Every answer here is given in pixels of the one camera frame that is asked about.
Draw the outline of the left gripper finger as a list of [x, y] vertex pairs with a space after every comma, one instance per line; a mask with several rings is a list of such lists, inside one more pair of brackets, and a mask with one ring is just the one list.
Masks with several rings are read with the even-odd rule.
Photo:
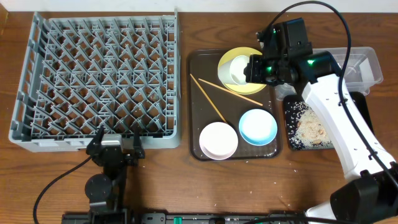
[[140, 131], [139, 128], [134, 129], [134, 137], [133, 137], [133, 150], [136, 156], [143, 156], [144, 149], [142, 146], [142, 142], [140, 139]]
[[95, 137], [92, 139], [91, 144], [96, 146], [100, 145], [102, 142], [102, 138], [104, 135], [104, 127], [100, 126], [98, 132], [96, 133]]

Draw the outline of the white paper cup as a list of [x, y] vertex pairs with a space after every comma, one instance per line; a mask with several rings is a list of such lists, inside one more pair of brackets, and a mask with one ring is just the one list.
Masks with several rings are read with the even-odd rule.
[[249, 57], [240, 55], [227, 61], [218, 68], [218, 78], [223, 84], [245, 85], [244, 69], [249, 63]]

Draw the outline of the light blue bowl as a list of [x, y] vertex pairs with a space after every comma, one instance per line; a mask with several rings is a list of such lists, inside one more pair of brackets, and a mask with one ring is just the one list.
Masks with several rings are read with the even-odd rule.
[[245, 112], [239, 120], [241, 137], [253, 146], [265, 146], [277, 136], [277, 122], [273, 115], [262, 109]]

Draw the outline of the white pink bowl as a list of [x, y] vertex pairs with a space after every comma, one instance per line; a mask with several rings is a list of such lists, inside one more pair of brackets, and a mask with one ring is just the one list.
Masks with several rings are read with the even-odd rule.
[[230, 158], [236, 152], [238, 143], [238, 135], [234, 128], [222, 122], [208, 124], [199, 136], [201, 151], [217, 161]]

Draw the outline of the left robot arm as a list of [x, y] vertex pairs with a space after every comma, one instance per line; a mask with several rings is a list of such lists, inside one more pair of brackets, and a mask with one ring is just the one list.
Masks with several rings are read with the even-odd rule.
[[140, 133], [137, 128], [134, 130], [132, 152], [123, 151], [122, 139], [105, 141], [103, 136], [104, 127], [100, 127], [86, 148], [90, 159], [103, 168], [102, 173], [90, 177], [85, 185], [90, 205], [88, 223], [132, 224], [134, 211], [123, 205], [123, 198], [127, 168], [137, 166], [138, 160], [145, 158]]

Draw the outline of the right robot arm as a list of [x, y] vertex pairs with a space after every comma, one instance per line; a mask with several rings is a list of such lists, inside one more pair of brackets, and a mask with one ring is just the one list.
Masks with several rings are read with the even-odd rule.
[[303, 19], [267, 26], [257, 34], [262, 54], [245, 68], [249, 83], [289, 84], [318, 116], [335, 148], [346, 185], [309, 208], [309, 221], [374, 223], [397, 215], [397, 162], [357, 109], [344, 70], [328, 51], [314, 52]]

